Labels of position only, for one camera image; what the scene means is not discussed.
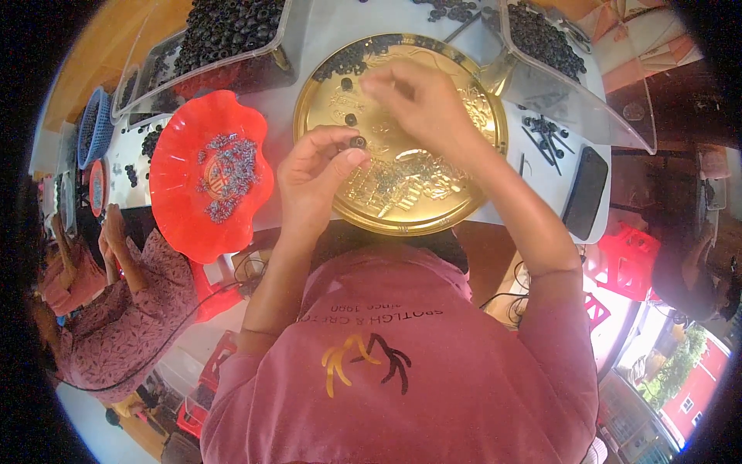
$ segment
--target gold embossed tray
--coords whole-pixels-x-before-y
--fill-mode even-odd
[[[398,45],[379,45],[389,43]],[[348,60],[338,57],[352,57],[359,49],[366,50],[363,58],[368,68],[410,58],[448,73],[474,124],[501,154],[507,153],[505,110],[472,77],[479,70],[475,62],[443,42],[415,34],[367,37],[340,49],[318,67],[304,85],[294,113],[295,141],[317,125],[344,125],[350,113],[367,140],[372,167],[350,175],[338,190],[333,209],[356,226],[385,235],[432,234],[461,222],[485,202],[479,187],[464,172],[422,149],[378,103],[363,95],[356,75],[360,72],[333,72],[327,77],[328,66],[341,62],[347,68]],[[359,56],[356,51],[356,63]],[[353,82],[350,91],[341,87],[344,77]]]

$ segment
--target blue plastic basket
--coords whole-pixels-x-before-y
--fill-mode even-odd
[[[98,111],[93,109],[98,103]],[[111,96],[98,87],[93,91],[85,111],[82,113],[80,129],[77,134],[77,167],[85,169],[88,164],[103,157],[111,136],[114,134],[114,126],[111,124]],[[84,150],[82,141],[90,137],[91,143]]]

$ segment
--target smartphone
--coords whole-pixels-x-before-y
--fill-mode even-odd
[[[600,207],[608,164],[592,147],[582,149],[577,176],[567,201],[562,222],[580,240],[587,240]]]

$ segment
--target wavy red bowl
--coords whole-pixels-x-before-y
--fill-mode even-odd
[[[219,255],[239,252],[250,244],[252,218],[273,192],[273,171],[263,157],[267,131],[263,115],[240,105],[231,91],[211,92],[175,112],[162,130],[149,173],[154,219],[175,250],[210,264]],[[208,174],[219,167],[219,157],[217,150],[206,147],[219,134],[236,134],[238,139],[256,143],[257,180],[236,200],[232,214],[215,223],[206,207],[215,200],[229,199],[221,189],[223,176]],[[199,157],[200,151],[206,156]]]

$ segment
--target table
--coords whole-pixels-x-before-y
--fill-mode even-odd
[[[287,88],[278,88],[270,91],[246,94],[238,97],[238,101],[260,111],[268,121],[268,134],[263,144],[263,153],[275,169],[293,147],[293,115],[298,94],[305,81],[311,76],[314,69],[331,53],[357,39],[378,33],[409,32],[443,40],[449,36],[461,23],[442,19],[431,23],[427,21],[428,8],[413,4],[411,1],[374,0],[367,3],[358,1],[315,0],[306,30],[305,46],[301,60],[300,73],[297,82]],[[348,18],[363,18],[363,21],[348,21]],[[468,29],[457,36],[451,45],[467,54],[480,65],[492,62],[500,52],[496,47],[483,46],[482,37],[486,34],[480,21],[474,22]],[[578,47],[573,47],[575,53],[585,60],[588,73],[582,78],[585,86],[605,101],[603,81],[595,61],[585,55]],[[607,145],[593,145],[577,134],[571,134],[569,146],[577,153],[565,151],[565,157],[559,160],[562,171],[560,177],[556,169],[549,166],[542,155],[535,149],[531,141],[520,129],[522,117],[538,116],[532,111],[521,111],[513,103],[503,102],[508,121],[508,162],[515,169],[519,168],[521,153],[525,153],[528,164],[524,169],[523,177],[536,193],[561,216],[567,203],[572,184],[574,182],[579,154],[585,145],[591,145],[608,164],[608,179],[601,197],[600,207],[593,224],[593,229],[586,241],[573,236],[575,243],[596,243],[605,231],[608,221],[608,205],[611,191],[611,147]],[[169,120],[170,115],[163,115],[163,122]],[[119,177],[112,174],[109,201],[118,203],[121,207],[131,208],[150,204],[148,181],[145,173],[148,171],[146,157],[141,156],[141,143],[147,131],[154,130],[154,122],[141,134],[137,130],[121,133],[126,128],[126,117],[116,126],[114,138],[111,140],[106,154],[107,174],[115,163],[121,165],[122,173]],[[129,185],[123,166],[134,164],[139,182],[132,189]],[[468,220],[485,223],[502,224],[497,211],[491,203],[486,203],[474,212]],[[256,213],[254,228],[256,231],[279,227],[281,221],[280,192],[274,194],[268,202]]]

